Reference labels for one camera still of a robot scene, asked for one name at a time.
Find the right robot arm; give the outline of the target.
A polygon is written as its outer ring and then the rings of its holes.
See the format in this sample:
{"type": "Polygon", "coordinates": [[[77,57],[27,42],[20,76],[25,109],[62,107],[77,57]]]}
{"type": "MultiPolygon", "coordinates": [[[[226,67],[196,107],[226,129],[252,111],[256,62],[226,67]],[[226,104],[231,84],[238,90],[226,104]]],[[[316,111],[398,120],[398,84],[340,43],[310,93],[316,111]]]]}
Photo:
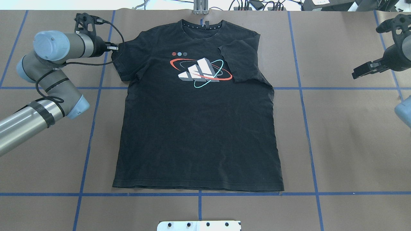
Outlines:
{"type": "MultiPolygon", "coordinates": [[[[381,73],[388,70],[401,72],[410,69],[410,49],[403,51],[402,46],[395,44],[386,48],[383,57],[374,61],[368,61],[358,67],[356,67],[351,73],[353,79],[359,77],[381,73]]],[[[404,99],[394,108],[395,114],[404,122],[408,127],[411,126],[411,103],[410,96],[404,99]]]]}

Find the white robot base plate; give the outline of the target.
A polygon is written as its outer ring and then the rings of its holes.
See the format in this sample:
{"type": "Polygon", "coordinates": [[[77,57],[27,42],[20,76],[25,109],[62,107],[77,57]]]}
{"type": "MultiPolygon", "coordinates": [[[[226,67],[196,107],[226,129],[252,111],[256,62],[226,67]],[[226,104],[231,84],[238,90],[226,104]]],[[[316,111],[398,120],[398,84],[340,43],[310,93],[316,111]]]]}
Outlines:
{"type": "Polygon", "coordinates": [[[242,231],[241,221],[204,220],[204,221],[163,221],[157,231],[242,231]]]}

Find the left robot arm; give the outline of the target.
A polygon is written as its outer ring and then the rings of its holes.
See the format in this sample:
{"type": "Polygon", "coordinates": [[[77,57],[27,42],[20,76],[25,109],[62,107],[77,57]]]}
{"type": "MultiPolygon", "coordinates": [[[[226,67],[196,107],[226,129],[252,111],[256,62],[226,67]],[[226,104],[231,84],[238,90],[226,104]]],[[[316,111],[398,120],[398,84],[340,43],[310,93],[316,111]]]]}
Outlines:
{"type": "Polygon", "coordinates": [[[103,41],[94,31],[41,31],[35,35],[33,47],[16,70],[22,79],[34,83],[36,90],[42,87],[43,91],[39,91],[39,99],[1,120],[1,156],[60,119],[74,119],[88,110],[88,101],[62,71],[69,59],[99,57],[119,50],[119,45],[103,41]]]}

